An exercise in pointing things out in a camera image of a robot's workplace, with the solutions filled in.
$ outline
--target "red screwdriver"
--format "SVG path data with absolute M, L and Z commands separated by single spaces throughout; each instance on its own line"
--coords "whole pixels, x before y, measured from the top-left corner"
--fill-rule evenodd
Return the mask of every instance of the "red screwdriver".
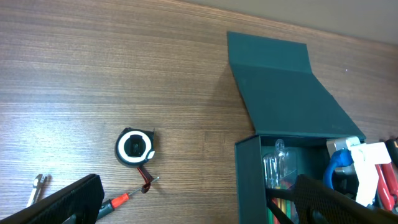
M 159 180 L 159 178 L 160 177 L 154 178 L 151 181 L 151 183 Z M 143 186 L 137 188 L 136 190 L 133 190 L 130 193 L 122 194 L 114 199 L 109 199 L 109 200 L 105 201 L 104 203 L 102 203 L 101 208 L 99 209 L 99 212 L 98 212 L 97 220 L 99 220 L 100 218 L 103 218 L 105 215 L 113 212 L 115 208 L 119 207 L 124 202 L 127 202 L 133 194 L 137 193 L 142 188 L 143 188 Z

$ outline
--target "screwdriver handle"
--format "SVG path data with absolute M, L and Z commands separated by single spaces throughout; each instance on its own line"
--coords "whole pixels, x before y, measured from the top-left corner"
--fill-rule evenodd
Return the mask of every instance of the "screwdriver handle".
M 109 199 L 102 203 L 101 208 L 98 211 L 97 220 L 104 217 L 105 215 L 114 211 L 114 207 L 112 206 L 112 201 Z
M 111 203 L 112 203 L 113 208 L 117 208 L 120 205 L 122 205 L 124 202 L 127 202 L 129 199 L 130 199 L 130 196 L 127 193 L 125 193 L 125 194 L 118 196 L 117 198 L 114 198 Z

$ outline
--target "blue plastic part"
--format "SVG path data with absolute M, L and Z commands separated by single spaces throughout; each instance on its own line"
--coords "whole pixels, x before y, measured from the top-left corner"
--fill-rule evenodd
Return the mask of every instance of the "blue plastic part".
M 331 177 L 336 167 L 350 166 L 353 162 L 354 160 L 351 157 L 351 152 L 348 149 L 342 149 L 333 153 L 333 155 L 331 155 L 329 165 L 323 175 L 323 183 L 327 187 L 334 189 L 333 183 L 331 182 Z

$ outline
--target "dark green box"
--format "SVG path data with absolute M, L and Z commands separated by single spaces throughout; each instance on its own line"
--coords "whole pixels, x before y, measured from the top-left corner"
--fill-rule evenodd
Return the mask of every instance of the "dark green box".
M 239 222 L 268 223 L 262 158 L 276 139 L 322 179 L 327 139 L 365 135 L 312 73 L 305 44 L 228 32 L 229 64 L 256 135 L 235 144 Z

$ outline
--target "white plastic part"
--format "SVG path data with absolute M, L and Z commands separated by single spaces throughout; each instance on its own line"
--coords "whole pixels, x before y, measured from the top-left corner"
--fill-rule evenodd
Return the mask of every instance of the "white plastic part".
M 126 143 L 126 141 L 127 141 L 127 140 L 130 138 L 130 136 L 132 136 L 132 135 L 139 135 L 139 136 L 142 136 L 142 139 L 143 139 L 144 142 L 145 142 L 146 148 L 145 148 L 145 151 L 144 151 L 144 153 L 142 154 L 141 157 L 130 157 L 130 156 L 128 156 L 128 155 L 126 154 L 126 152 L 124 151 L 124 144 Z M 150 143 L 150 139 L 149 139 L 149 137 L 148 137 L 146 134 L 144 134 L 144 133 L 142 133 L 142 132 L 140 132 L 140 131 L 130 131 L 130 132 L 124 134 L 124 135 L 122 136 L 122 138 L 120 139 L 119 144 L 118 144 L 118 152 L 119 152 L 120 156 L 121 156 L 124 160 L 126 160 L 126 161 L 128 161 L 128 162 L 141 162 L 141 161 L 143 161 L 143 160 L 147 157 L 147 154 L 148 154 L 148 152 L 150 151 L 151 147 L 152 147 L 152 146 L 151 146 L 151 143 Z
M 356 194 L 356 202 L 367 207 L 373 204 L 374 196 L 379 182 L 376 164 L 391 162 L 387 147 L 383 142 L 374 144 L 347 144 L 354 160 L 354 168 L 358 177 L 359 186 Z
M 154 155 L 155 155 L 155 151 L 150 152 L 148 154 L 148 159 L 152 159 Z

